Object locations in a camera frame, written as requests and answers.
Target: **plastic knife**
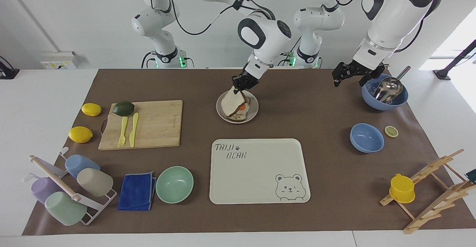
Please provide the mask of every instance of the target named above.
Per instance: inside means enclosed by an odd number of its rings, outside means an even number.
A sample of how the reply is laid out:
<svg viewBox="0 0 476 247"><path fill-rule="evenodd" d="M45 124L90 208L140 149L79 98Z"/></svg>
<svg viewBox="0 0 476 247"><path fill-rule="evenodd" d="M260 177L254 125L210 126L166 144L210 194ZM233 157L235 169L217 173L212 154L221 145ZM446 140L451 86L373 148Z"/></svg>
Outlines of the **plastic knife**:
<svg viewBox="0 0 476 247"><path fill-rule="evenodd" d="M131 147L135 146L136 143L136 130L137 130L137 122L139 120L139 113L134 113L134 116L132 117L132 131L129 134L129 144Z"/></svg>

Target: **cup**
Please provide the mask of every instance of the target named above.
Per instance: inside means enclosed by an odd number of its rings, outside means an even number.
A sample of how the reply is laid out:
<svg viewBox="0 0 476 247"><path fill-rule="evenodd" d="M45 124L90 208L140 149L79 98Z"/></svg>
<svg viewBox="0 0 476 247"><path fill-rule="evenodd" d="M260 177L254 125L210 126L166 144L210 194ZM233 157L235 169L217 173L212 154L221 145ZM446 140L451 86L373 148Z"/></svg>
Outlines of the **cup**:
<svg viewBox="0 0 476 247"><path fill-rule="evenodd" d="M45 201L45 208L63 225L74 225L81 221L88 207L71 199L68 194L58 191Z"/></svg>
<svg viewBox="0 0 476 247"><path fill-rule="evenodd" d="M40 179L37 179L31 185L31 193L41 204L45 204L46 199L51 194L58 191L63 190L49 177L42 177Z"/></svg>
<svg viewBox="0 0 476 247"><path fill-rule="evenodd" d="M101 170L97 163L93 162L92 160L88 159L85 156L75 154L70 156L66 159L65 162L66 170L74 177L77 178L78 174L86 168L93 168L96 170Z"/></svg>
<svg viewBox="0 0 476 247"><path fill-rule="evenodd" d="M112 177L100 170L86 168L83 169L76 178L78 184L92 196L101 197L107 194L111 189L114 181Z"/></svg>
<svg viewBox="0 0 476 247"><path fill-rule="evenodd" d="M410 203L415 199L415 184L401 174L396 174L390 181L390 196L399 203Z"/></svg>

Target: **green bowl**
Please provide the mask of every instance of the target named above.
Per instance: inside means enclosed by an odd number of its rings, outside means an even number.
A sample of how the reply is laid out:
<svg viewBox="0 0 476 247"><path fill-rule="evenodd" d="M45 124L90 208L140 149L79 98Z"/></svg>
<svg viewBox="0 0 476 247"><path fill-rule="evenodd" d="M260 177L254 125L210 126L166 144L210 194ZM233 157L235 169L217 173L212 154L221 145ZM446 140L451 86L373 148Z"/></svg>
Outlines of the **green bowl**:
<svg viewBox="0 0 476 247"><path fill-rule="evenodd" d="M186 199L193 188L192 173L185 167L172 166L158 176L155 192L165 203L179 203Z"/></svg>

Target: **electrical outlet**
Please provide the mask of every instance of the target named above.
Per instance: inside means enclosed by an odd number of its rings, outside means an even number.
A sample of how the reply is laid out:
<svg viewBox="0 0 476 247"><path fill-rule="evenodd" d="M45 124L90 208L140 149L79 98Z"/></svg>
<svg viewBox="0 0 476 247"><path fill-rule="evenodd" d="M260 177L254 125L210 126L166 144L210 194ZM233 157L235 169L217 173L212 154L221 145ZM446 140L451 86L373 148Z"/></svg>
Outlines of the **electrical outlet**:
<svg viewBox="0 0 476 247"><path fill-rule="evenodd" d="M43 66L44 69L54 69L52 66L51 66L51 61L52 57L42 57L41 59L41 65Z"/></svg>
<svg viewBox="0 0 476 247"><path fill-rule="evenodd" d="M41 59L45 69L77 69L79 60L73 52L49 52Z"/></svg>

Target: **bowl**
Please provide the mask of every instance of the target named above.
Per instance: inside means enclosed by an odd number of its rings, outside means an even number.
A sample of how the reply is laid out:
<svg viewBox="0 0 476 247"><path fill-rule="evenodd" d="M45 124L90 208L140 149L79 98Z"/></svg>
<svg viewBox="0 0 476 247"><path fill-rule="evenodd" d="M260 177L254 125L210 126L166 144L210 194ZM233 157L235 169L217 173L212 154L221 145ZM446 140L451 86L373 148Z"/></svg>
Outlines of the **bowl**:
<svg viewBox="0 0 476 247"><path fill-rule="evenodd" d="M373 97L374 91L377 89L380 82L388 77L391 76L388 74L381 74L379 78L371 79L370 81L367 81L364 86L362 86L362 98L364 98L364 101L367 103L367 105L377 110L387 111L398 108L399 106L406 103L406 100L408 100L408 91L406 90L405 86L403 86L403 91L397 97L392 99L391 104L382 103Z"/></svg>
<svg viewBox="0 0 476 247"><path fill-rule="evenodd" d="M350 130L350 142L360 152L377 152L384 147L384 137L377 128L367 123L358 123Z"/></svg>
<svg viewBox="0 0 476 247"><path fill-rule="evenodd" d="M192 173L185 167L173 166L158 176L155 192L165 203L179 203L190 195L192 188Z"/></svg>

